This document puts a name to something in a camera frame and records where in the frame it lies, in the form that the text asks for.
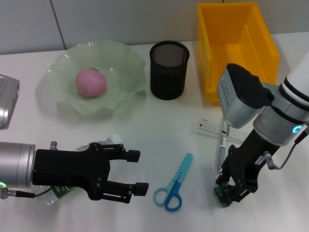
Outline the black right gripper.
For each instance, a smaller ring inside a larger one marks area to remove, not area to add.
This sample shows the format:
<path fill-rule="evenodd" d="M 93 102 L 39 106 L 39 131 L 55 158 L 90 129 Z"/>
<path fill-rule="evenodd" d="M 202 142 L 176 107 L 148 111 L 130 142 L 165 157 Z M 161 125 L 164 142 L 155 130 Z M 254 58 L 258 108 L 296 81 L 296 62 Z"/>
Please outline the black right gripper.
<path fill-rule="evenodd" d="M 273 155 L 273 144 L 255 130 L 251 131 L 239 147 L 231 145 L 223 163 L 222 173 L 216 179 L 215 193 L 228 193 L 230 203 L 239 203 L 250 193 L 255 193 L 258 189 L 258 174 L 266 163 L 262 161 L 258 164 L 257 161 L 265 152 Z M 229 184 L 230 178 L 234 180 L 235 185 Z"/>

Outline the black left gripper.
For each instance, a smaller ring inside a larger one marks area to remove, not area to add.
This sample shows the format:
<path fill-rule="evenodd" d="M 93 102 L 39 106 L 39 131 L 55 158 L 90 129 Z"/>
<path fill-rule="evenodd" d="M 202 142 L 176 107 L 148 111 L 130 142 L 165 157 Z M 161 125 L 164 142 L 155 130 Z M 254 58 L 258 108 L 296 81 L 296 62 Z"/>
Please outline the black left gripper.
<path fill-rule="evenodd" d="M 140 151 L 128 150 L 123 144 L 108 145 L 106 156 L 99 143 L 91 143 L 84 151 L 38 149 L 32 173 L 32 184 L 41 186 L 79 187 L 94 201 L 109 200 L 130 203 L 131 197 L 145 196 L 149 184 L 124 184 L 107 181 L 108 160 L 138 162 Z"/>

